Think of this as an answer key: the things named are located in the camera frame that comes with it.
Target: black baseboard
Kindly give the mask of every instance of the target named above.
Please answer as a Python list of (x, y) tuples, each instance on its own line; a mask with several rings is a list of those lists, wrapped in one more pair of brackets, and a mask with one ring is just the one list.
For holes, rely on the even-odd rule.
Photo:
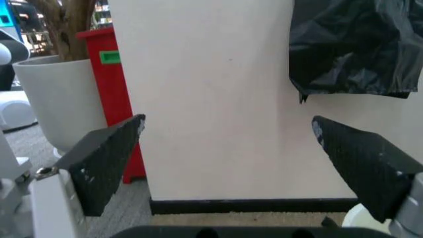
[(153, 201), (152, 214), (227, 212), (347, 212), (355, 198)]

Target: gray carpet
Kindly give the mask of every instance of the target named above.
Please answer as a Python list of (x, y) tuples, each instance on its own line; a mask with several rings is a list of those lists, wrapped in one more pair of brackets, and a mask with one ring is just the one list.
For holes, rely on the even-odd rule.
[(245, 227), (321, 227), (328, 216), (341, 226), (345, 213), (255, 212), (224, 214), (155, 215), (152, 225), (161, 226), (245, 226)]
[[(31, 175), (40, 167), (51, 166), (55, 161), (53, 146), (46, 140), (39, 125), (5, 133), (15, 156), (29, 157), (33, 165)], [(21, 184), (25, 192), (28, 182)], [(151, 220), (150, 193), (145, 180), (129, 185), (121, 184), (110, 200), (103, 215), (88, 217), (88, 237), (106, 238), (129, 227), (146, 225)]]

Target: textured rubber pad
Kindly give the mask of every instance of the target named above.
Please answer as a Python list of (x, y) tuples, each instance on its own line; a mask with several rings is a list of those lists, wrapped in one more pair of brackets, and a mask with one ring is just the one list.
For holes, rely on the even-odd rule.
[(333, 165), (379, 222), (393, 218), (423, 166), (376, 133), (314, 117), (313, 131)]
[(84, 136), (55, 166), (68, 170), (85, 216), (100, 216), (117, 191), (145, 115)]

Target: screw head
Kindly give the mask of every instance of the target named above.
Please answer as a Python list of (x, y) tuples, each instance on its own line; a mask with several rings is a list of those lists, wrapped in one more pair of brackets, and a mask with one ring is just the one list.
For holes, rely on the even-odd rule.
[(59, 169), (57, 167), (42, 167), (37, 170), (35, 173), (35, 179), (41, 180), (48, 177), (51, 177), (53, 175), (58, 174)]

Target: red trash can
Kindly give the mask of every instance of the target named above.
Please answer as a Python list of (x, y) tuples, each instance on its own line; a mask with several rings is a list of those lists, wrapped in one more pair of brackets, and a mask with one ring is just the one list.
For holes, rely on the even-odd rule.
[[(132, 117), (113, 27), (79, 32), (77, 37), (87, 41), (107, 125), (111, 126)], [(137, 144), (126, 165), (123, 183), (130, 183), (133, 178), (145, 176), (141, 148)]]

